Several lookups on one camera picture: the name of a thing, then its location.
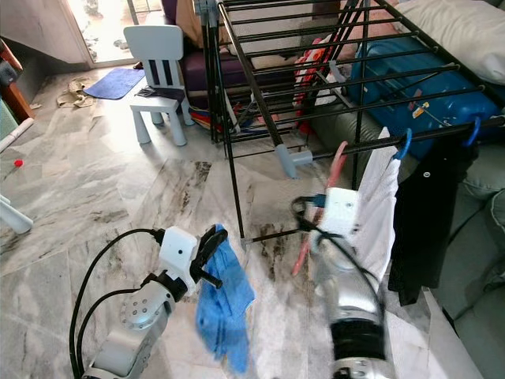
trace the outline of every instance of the white wall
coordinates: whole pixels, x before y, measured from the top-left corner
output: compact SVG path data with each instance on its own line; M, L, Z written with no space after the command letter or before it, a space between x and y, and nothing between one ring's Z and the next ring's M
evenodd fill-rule
M65 0L2 0L0 34L68 63L86 62Z

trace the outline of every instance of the door frame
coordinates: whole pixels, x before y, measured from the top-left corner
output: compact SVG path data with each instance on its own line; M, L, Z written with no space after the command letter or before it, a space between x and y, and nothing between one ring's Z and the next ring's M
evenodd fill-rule
M62 7L66 21L70 25L73 38L76 41L76 45L79 47L80 54L84 59L84 63L86 63L90 69L102 69L105 67L132 65L138 61L135 58L118 59L116 61L105 61L105 62L93 61L88 46L86 46L86 41L84 40L84 37L80 32L79 24L77 23L77 20L73 15L72 8L70 8L69 2L67 0L58 0L58 2Z

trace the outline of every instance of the white pipe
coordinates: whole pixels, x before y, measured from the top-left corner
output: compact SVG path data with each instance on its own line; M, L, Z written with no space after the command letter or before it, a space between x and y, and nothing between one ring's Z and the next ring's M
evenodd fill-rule
M0 200L7 203L7 204L10 204L10 200L7 197L2 196L1 194L0 194Z
M19 235L26 233L33 226L32 220L2 200L0 200L0 219L4 220Z
M30 126L33 125L33 118L24 120L15 130L9 133L4 139L0 141L0 152L3 152L10 146L21 134L23 134Z

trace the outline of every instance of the blue cloth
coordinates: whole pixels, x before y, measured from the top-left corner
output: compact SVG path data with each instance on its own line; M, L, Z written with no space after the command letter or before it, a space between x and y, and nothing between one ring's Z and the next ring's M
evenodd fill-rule
M90 88L86 88L84 92L99 99L121 99L143 77L144 71L142 69L113 69Z
M219 245L204 269L221 279L223 286L217 290L206 281L202 283L196 329L216 359L227 355L230 368L244 373L249 359L245 311L254 300L254 290L228 239Z

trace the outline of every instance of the drying rack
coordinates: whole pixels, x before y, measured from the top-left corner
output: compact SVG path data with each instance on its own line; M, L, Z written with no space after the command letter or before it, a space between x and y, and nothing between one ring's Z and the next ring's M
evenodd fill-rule
M273 16L273 17L262 17L262 18L251 18L247 20L232 21L230 19L230 14L238 10L251 10L251 9L265 9L264 14L268 15L268 8L280 7L280 6L293 6L293 5L305 5L323 2L335 2L335 0L194 0L195 12L200 16L202 24L202 33L204 37L204 54L205 63L207 69L207 82L208 82L208 102L211 114L211 139L214 142L222 141L225 145L225 153L230 165L230 176L232 181L232 187L234 192L234 202L237 211L238 218L238 228L240 231L240 236L242 242L259 242L264 241L269 238L277 238L284 235L289 235L297 232L283 231L280 233L274 233L270 235L262 235L255 238L246 238L244 232L244 225L241 214L240 198L238 194L238 184L237 175L235 173L234 166L234 156L233 145L237 143L244 143L246 141L252 141L260 138L270 138L273 144L273 149L269 149L263 152L276 152L277 156L282 164L286 175L291 178L296 177L296 166L301 164L311 163L317 159L331 158L335 155L335 152L311 152L309 149L298 152L290 152L282 136L287 133L293 132L293 123L303 120L311 120L318 117L337 115L349 112L357 112L357 126L355 140L352 145L348 145L343 154L354 154L353 160L353 177L352 186L356 189L357 185L357 154L359 152L366 152L376 148L384 148L388 146L399 146L405 143L406 138L403 137L389 137L375 141L360 141L361 136L361 123L363 119L363 111L378 108L398 105L401 103L411 103L413 101L424 101L428 99L435 99L444 96L456 96L461 94L466 94L470 92L482 92L484 93L492 102L494 102L502 112L505 112L505 101L490 87L487 83L482 81L475 73L470 69L466 68L458 59L447 52L443 47L441 47L435 40L430 36L420 30L414 23L406 19L398 10L393 6L388 4L384 0L375 0L373 5L371 5L370 0L349 0L343 6L342 9L333 12L320 12L320 13L299 13L291 14L289 16ZM390 15L391 19L385 21L371 21L369 20L369 14L375 9L385 9ZM363 15L363 21L359 21L360 15ZM338 18L338 22L331 26L318 26L312 28L302 28L296 30L283 30L278 32L267 32L254 34L249 36L238 36L234 30L234 27L240 24L252 24L265 21L278 21L284 20L286 18L303 18L303 17L313 17L313 16L335 16ZM388 36L368 36L368 26L371 24L377 24L381 22L400 22L408 32L403 32ZM226 28L228 35L230 37L229 43L219 42L219 27L224 26ZM348 39L352 28L354 26L363 26L363 33L360 39ZM327 32L331 34L329 42L322 43L319 45L305 45L299 47L285 47L274 50L265 51L253 51L245 53L242 49L243 43L249 43L254 41L262 41L267 39L278 39L286 38L291 36L303 36L312 35L315 33ZM367 56L367 43L370 41L377 41L382 39L394 39L402 37L413 37L418 41L421 41L423 48L415 51L402 51L394 54L385 54L380 56ZM343 45L347 43L359 43L361 48L361 55L352 59L338 60L335 57L339 56ZM222 61L219 54L219 50L222 46L233 45L237 52L237 57L241 63L245 78L247 83L245 87L243 84L225 85L224 76L230 73L224 73L222 68ZM304 51L311 50L313 48L325 48L322 58L317 62L292 64L288 66L276 66L269 67L266 69L255 69L249 61L251 58L268 56L274 54L303 54ZM447 64L429 69L416 69L411 71L406 71L403 73L390 73L387 75L380 75L374 77L365 77L365 67L366 62L373 59L381 58L393 58L402 55L412 55L412 54L423 54L432 52L443 59ZM332 66L336 64L344 63L361 63L361 76L358 79L353 79L344 83L329 83L326 81L326 76L332 70ZM295 73L300 69L316 69L317 75L316 79L310 86L300 86L292 82L287 84L270 83L268 81L262 81L267 75L282 75L285 73ZM374 103L364 104L364 88L366 83L375 81L386 81L390 79L408 77L408 76L420 76L424 75L424 79L416 81L414 84L420 81L426 80L428 78L434 77L442 72L447 71L458 71L463 75L472 85L471 88L461 88L459 90L441 92L417 97L402 97L390 100L381 100ZM331 93L331 96L339 96L340 102L343 105L343 109L337 111L330 111L325 114L312 113L314 110L314 103L317 93L323 89L334 90L336 88L341 88L344 86L349 86L351 84L358 84L361 88L360 99L357 101L356 105L346 102L346 99L340 96L337 92ZM305 97L308 98L303 104L303 106L294 106L293 98L294 96L299 96L304 93ZM264 124L255 126L259 130L258 133L240 133L240 129L237 128L237 120L234 116L234 111L231 108L231 102L233 103L243 103L244 106L247 104L252 104L252 100L256 106L257 112L250 112L247 114L248 117L262 116ZM303 110L305 113L297 117L289 117L275 121L272 118L272 114L288 113L293 111ZM490 118L484 120L481 123L481 128L493 128L493 127L503 127L505 124L505 117L499 116L495 118ZM424 131L420 133L415 133L412 137L412 141L423 141L433 138L445 137L449 135L468 133L470 134L473 130L474 124L466 123L456 126L445 126L439 129L433 129L429 131ZM256 155L263 152L257 152L250 155Z

